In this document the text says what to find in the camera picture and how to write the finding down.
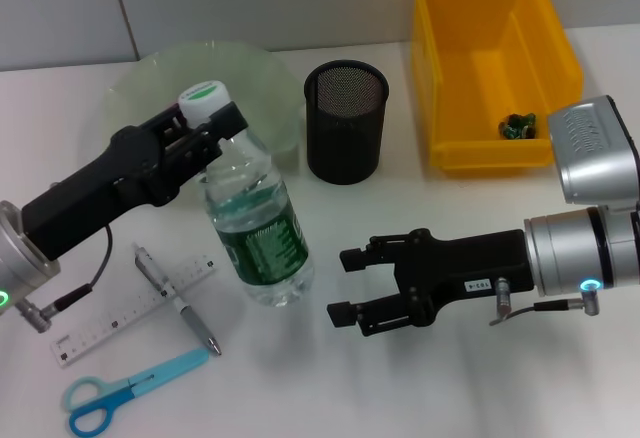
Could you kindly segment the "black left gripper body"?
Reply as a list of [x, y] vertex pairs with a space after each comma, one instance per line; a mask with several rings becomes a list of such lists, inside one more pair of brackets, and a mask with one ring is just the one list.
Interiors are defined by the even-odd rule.
[[166, 147], [152, 131], [128, 126], [94, 161], [22, 209], [26, 237], [54, 261], [129, 210], [174, 200], [195, 174], [191, 132]]

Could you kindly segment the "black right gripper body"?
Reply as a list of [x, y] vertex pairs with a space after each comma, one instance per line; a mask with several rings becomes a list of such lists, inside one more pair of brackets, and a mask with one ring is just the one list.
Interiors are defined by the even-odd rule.
[[415, 327], [433, 324], [450, 303], [494, 296], [501, 278], [512, 293], [534, 288], [525, 235], [518, 229], [454, 240], [414, 230], [399, 246], [394, 277]]

